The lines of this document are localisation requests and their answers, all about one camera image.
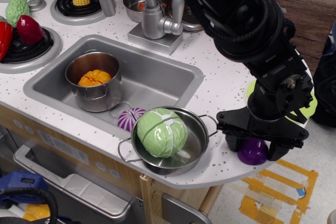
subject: countertop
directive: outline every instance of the countertop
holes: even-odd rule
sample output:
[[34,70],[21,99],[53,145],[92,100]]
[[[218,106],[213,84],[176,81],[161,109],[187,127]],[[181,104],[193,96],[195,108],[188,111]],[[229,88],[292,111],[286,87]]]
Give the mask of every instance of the countertop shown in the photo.
[[[90,34],[98,34],[133,45],[128,42],[127,33],[137,23],[128,18],[122,0],[115,0],[117,5],[115,16],[82,26],[64,25],[53,20],[50,15],[50,5],[54,0],[45,1],[47,6],[43,10],[31,13],[31,17],[41,26],[51,28],[58,33],[62,40],[61,53],[79,38]],[[7,5],[7,3],[0,3],[0,16],[6,17]],[[209,114],[215,118],[222,110],[240,109],[246,105],[246,90],[255,78],[243,64],[229,61],[222,56],[215,48],[211,37],[204,31],[184,32],[183,42],[171,55],[153,52],[194,65],[203,72],[204,80],[186,109],[197,115]],[[272,164],[269,161],[259,166],[243,164],[238,159],[237,153],[227,147],[225,135],[222,132],[209,138],[208,148],[199,163],[183,175],[162,176],[148,170],[143,162],[125,163],[118,155],[118,144],[121,139],[24,94],[25,82],[42,68],[19,74],[0,73],[0,104],[170,187],[189,189],[221,185],[254,174]],[[212,120],[205,119],[204,122],[209,133],[216,131]],[[126,153],[127,150],[129,152],[126,158],[136,159],[137,155],[131,143],[127,142],[124,145],[123,152]]]

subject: green toy fruit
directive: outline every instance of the green toy fruit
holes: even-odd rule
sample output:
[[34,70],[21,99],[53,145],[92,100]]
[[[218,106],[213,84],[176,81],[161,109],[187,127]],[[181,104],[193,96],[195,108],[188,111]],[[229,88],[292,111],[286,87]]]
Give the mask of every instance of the green toy fruit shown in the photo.
[[29,15],[29,5],[25,0],[11,0],[6,8],[7,22],[16,27],[21,15]]

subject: red toy vegetable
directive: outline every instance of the red toy vegetable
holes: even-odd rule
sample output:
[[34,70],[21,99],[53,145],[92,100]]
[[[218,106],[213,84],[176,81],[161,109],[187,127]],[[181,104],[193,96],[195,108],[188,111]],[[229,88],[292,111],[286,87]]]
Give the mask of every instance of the red toy vegetable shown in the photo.
[[44,37],[44,30],[40,25],[31,17],[21,15],[16,23],[17,32],[25,44],[34,44],[39,42]]
[[6,55],[13,39],[13,27],[5,22],[0,22],[0,60]]

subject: pan handle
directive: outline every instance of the pan handle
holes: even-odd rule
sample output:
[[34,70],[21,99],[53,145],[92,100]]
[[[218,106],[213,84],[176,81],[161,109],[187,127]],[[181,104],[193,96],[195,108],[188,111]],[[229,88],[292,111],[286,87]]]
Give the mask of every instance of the pan handle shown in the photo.
[[207,115],[207,114],[206,114],[206,115],[199,115],[198,117],[201,118],[201,117],[203,117],[203,116],[207,116],[208,118],[212,119],[212,121],[214,121],[215,124],[216,124],[216,131],[215,131],[214,133],[212,133],[212,134],[209,135],[209,137],[211,137],[211,136],[215,135],[215,134],[218,132],[218,129],[217,129],[217,121],[216,121],[212,116]]
[[124,142],[130,140],[130,139],[131,139],[131,138],[125,139],[125,140],[121,141],[121,142],[118,144],[118,154],[119,154],[119,156],[120,156],[121,159],[124,160],[126,163],[136,162],[136,161],[142,161],[141,158],[140,158],[140,159],[127,160],[127,159],[125,159],[125,158],[121,155],[121,153],[120,153],[120,145],[121,145],[122,143],[124,143]]

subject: sink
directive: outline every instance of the sink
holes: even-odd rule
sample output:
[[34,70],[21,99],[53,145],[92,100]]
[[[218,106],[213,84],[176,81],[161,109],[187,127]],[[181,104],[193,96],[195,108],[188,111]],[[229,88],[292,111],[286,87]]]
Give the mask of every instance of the sink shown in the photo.
[[[124,96],[104,112],[87,112],[77,106],[65,68],[88,50],[114,55],[121,65]],[[130,132],[119,128],[119,115],[130,108],[150,110],[159,106],[185,107],[203,81],[195,66],[169,59],[100,35],[80,38],[24,85],[24,93],[41,103],[85,121],[119,138]]]

